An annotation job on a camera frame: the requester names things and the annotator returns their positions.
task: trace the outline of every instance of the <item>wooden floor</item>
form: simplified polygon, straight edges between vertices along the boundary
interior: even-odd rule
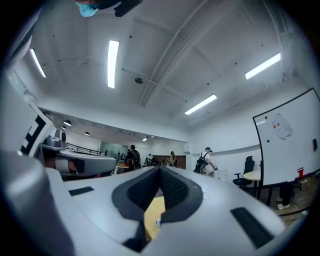
[[[274,210],[278,215],[293,213],[301,210],[302,208],[306,208],[312,205],[314,198],[317,196],[320,185],[320,178],[317,178],[315,175],[308,177],[308,181],[303,184],[303,190],[301,191],[299,188],[294,188],[295,195],[290,200],[290,207],[278,210],[277,209],[277,197],[280,195],[280,188],[276,187],[272,190],[272,197],[270,201],[270,208]],[[260,201],[264,204],[267,203],[269,189],[262,189],[260,194]],[[285,225],[290,226],[295,220],[301,218],[303,213],[291,214],[288,216],[282,216],[282,220]]]

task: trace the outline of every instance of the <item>chair armrest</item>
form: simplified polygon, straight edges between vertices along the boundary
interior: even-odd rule
[[[239,178],[239,175],[240,175],[240,174],[241,174],[241,173],[235,173],[234,175],[237,175],[238,179],[240,179],[240,178]]]

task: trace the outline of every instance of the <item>table leg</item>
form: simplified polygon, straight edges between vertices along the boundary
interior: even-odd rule
[[[257,199],[260,199],[260,193],[261,193],[261,186],[260,186],[260,181],[258,184],[258,195],[256,196]]]
[[[256,195],[257,195],[257,181],[255,180],[254,182],[253,182],[253,197],[255,198],[256,197]]]
[[[267,206],[270,205],[271,196],[272,196],[272,187],[269,188],[268,200],[266,201]]]

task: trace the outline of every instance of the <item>black railing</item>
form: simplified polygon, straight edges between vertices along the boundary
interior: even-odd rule
[[[66,143],[65,146],[70,150],[78,151],[80,153],[85,153],[85,154],[101,155],[103,153],[101,151],[85,148],[85,147],[82,147],[82,146],[73,145],[71,143]]]

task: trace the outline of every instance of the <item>white shoe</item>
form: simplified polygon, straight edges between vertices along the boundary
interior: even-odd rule
[[[286,208],[289,208],[290,204],[288,205],[283,205],[282,203],[278,204],[276,207],[279,209],[279,210],[283,210],[283,209],[286,209]]]

